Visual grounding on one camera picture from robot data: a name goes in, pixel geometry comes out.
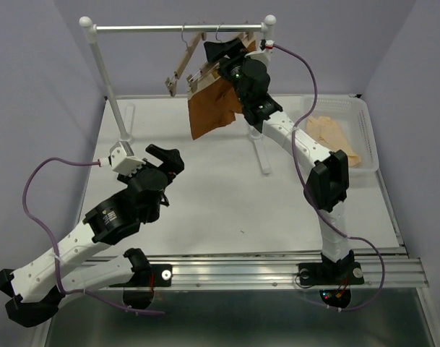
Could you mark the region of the brown cotton underwear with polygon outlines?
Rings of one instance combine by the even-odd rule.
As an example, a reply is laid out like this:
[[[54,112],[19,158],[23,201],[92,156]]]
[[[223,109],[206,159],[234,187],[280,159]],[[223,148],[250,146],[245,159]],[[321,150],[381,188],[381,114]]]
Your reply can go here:
[[[188,112],[193,140],[214,129],[226,127],[236,120],[237,114],[243,113],[232,84],[219,73],[208,86],[199,88],[194,94],[188,93]]]

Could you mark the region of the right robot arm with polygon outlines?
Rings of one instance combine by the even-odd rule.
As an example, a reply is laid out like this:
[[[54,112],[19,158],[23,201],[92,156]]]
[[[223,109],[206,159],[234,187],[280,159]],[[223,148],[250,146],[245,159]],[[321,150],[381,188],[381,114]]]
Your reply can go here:
[[[354,262],[349,237],[341,229],[349,187],[348,155],[319,144],[300,129],[300,119],[292,121],[270,96],[267,65],[272,51],[280,48],[272,40],[262,40],[258,50],[249,51],[238,38],[204,44],[207,61],[218,65],[220,77],[232,84],[249,126],[292,156],[303,194],[318,215],[322,264],[342,273]]]

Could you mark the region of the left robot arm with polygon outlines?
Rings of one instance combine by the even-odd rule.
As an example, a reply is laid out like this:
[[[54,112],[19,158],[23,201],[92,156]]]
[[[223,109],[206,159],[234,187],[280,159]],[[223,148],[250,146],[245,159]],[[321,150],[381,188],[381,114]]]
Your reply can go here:
[[[151,264],[140,248],[129,248],[100,265],[82,266],[95,254],[138,233],[141,225],[157,221],[161,207],[169,205],[165,191],[184,170],[181,154],[156,145],[148,145],[146,152],[160,160],[160,165],[135,156],[127,141],[117,142],[109,156],[92,162],[100,168],[110,167],[125,187],[87,212],[61,241],[23,207],[26,216],[47,233],[52,247],[24,267],[0,270],[0,291],[9,297],[5,310],[11,321],[35,327],[78,296],[104,301],[98,290],[109,286],[136,286],[153,292],[171,285],[172,265]]]

